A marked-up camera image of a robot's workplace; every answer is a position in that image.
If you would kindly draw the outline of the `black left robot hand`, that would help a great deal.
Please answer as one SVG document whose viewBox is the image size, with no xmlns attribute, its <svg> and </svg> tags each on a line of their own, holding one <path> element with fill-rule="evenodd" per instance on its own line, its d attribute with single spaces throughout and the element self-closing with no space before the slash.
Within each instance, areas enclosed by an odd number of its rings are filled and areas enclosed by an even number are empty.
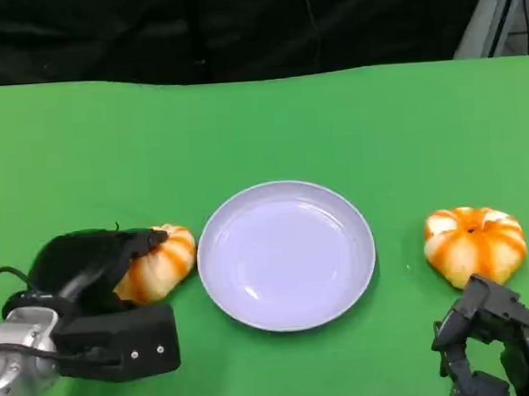
<svg viewBox="0 0 529 396">
<path fill-rule="evenodd" d="M 28 285 L 39 293 L 76 304 L 83 314 L 113 314 L 134 309 L 115 287 L 133 260 L 168 239 L 159 229 L 85 229 L 57 236 L 39 250 Z"/>
</svg>

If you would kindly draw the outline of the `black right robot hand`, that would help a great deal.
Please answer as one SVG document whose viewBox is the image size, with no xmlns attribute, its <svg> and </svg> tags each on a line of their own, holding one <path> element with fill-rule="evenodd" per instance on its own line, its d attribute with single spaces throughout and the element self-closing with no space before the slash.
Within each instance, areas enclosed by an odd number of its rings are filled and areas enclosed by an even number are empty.
<svg viewBox="0 0 529 396">
<path fill-rule="evenodd" d="M 529 396 L 529 308 L 514 290 L 474 274 L 441 321 L 433 324 L 432 350 L 440 354 L 439 375 L 452 380 L 450 396 Z M 466 342 L 499 341 L 508 380 L 473 371 Z"/>
</svg>

